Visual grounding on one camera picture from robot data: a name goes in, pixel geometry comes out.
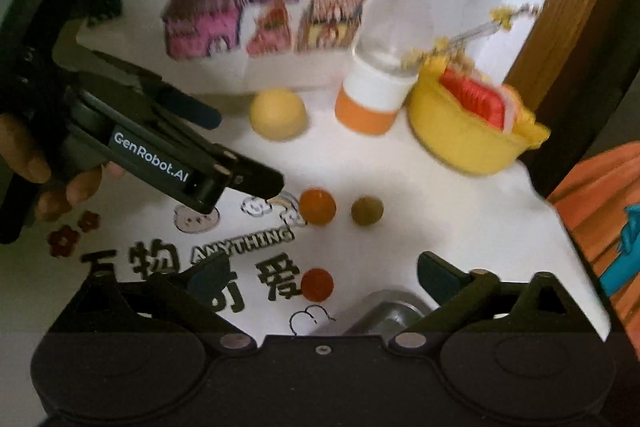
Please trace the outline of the person's left hand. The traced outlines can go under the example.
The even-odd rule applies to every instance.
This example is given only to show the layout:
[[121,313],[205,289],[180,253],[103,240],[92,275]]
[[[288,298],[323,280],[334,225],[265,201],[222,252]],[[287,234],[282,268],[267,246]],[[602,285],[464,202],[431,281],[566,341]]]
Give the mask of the person's left hand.
[[[51,179],[51,169],[43,156],[32,147],[26,130],[11,116],[1,115],[1,157],[8,166],[29,182],[45,184]],[[36,217],[55,221],[64,213],[98,193],[104,174],[122,179],[126,170],[114,162],[79,173],[64,187],[44,191],[35,205]]]

